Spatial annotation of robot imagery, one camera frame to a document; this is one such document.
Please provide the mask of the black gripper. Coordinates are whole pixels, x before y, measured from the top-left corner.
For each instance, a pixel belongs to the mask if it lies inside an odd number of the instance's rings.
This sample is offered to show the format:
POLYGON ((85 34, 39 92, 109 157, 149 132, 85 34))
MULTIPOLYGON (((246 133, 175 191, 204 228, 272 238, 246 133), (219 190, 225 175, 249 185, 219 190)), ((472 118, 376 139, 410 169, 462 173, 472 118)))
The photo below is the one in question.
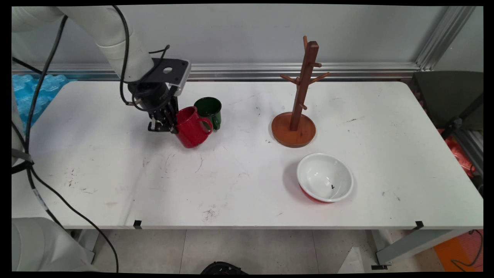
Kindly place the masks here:
POLYGON ((133 82, 128 84, 128 90, 132 95, 131 104, 149 113, 148 131, 178 134, 178 86, 168 86, 165 82, 133 82))

